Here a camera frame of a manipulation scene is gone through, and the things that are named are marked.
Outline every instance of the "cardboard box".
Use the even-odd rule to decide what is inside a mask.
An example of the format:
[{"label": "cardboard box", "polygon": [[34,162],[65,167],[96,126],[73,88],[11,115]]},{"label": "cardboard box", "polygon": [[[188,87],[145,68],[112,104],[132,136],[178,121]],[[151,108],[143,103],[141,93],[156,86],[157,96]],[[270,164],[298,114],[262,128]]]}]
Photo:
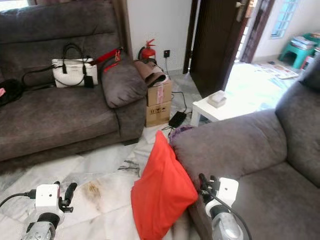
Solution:
[{"label": "cardboard box", "polygon": [[152,127],[169,122],[171,101],[146,107],[145,126]]},{"label": "cardboard box", "polygon": [[171,101],[172,82],[170,79],[162,85],[148,88],[147,105],[154,106]]}]

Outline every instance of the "red fire extinguisher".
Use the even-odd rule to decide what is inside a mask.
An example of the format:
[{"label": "red fire extinguisher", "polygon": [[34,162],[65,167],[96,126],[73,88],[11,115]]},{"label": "red fire extinguisher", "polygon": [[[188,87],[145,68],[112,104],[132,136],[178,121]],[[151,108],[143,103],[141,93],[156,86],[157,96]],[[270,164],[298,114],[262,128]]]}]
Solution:
[{"label": "red fire extinguisher", "polygon": [[145,47],[142,47],[139,51],[139,54],[138,54],[139,60],[152,60],[152,61],[156,60],[156,51],[151,48],[152,46],[155,46],[151,44],[154,40],[155,39],[153,38],[150,41],[146,41]]}]

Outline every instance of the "white side table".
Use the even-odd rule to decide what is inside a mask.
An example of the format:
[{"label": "white side table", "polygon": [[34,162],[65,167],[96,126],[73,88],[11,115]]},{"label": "white side table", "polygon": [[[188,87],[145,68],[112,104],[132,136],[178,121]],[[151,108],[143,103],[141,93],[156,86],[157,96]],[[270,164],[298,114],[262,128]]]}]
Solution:
[{"label": "white side table", "polygon": [[231,119],[237,116],[253,113],[257,110],[256,104],[249,104],[241,99],[227,96],[226,103],[215,108],[207,102],[208,96],[200,101],[192,103],[192,117],[190,125],[197,127],[201,115],[212,122]]}]

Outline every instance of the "power adapter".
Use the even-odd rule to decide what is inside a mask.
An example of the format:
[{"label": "power adapter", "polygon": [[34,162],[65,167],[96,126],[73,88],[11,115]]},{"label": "power adapter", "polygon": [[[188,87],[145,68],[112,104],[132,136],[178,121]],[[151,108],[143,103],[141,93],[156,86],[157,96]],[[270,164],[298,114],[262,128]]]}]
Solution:
[{"label": "power adapter", "polygon": [[179,127],[186,119],[187,114],[182,111],[177,111],[175,115],[170,119],[169,126],[172,128]]}]

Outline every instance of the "teal plastic stool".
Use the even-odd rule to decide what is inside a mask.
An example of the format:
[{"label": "teal plastic stool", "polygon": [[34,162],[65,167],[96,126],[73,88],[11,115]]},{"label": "teal plastic stool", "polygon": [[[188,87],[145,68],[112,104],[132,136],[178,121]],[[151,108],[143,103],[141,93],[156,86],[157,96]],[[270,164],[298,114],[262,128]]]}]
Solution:
[{"label": "teal plastic stool", "polygon": [[[317,45],[319,45],[320,43],[320,39],[319,38],[314,38],[314,37],[311,37],[311,34],[310,33],[307,33],[307,34],[304,34],[302,35],[305,39],[308,39],[310,41],[313,41],[313,42],[316,42]],[[287,46],[284,48],[284,50],[282,51],[282,54],[280,55],[279,57],[279,60],[280,61],[283,61],[284,58],[285,58],[285,55],[289,52],[291,53],[294,53],[296,54],[296,58],[294,60],[294,63],[292,65],[292,67],[294,69],[299,69],[301,68],[302,64],[304,63],[305,59],[307,56],[309,55],[312,55],[314,53],[315,49],[312,48],[312,49],[308,49],[308,50],[302,50],[302,49],[299,49],[295,46],[292,46],[291,43],[289,42],[287,44]]]}]

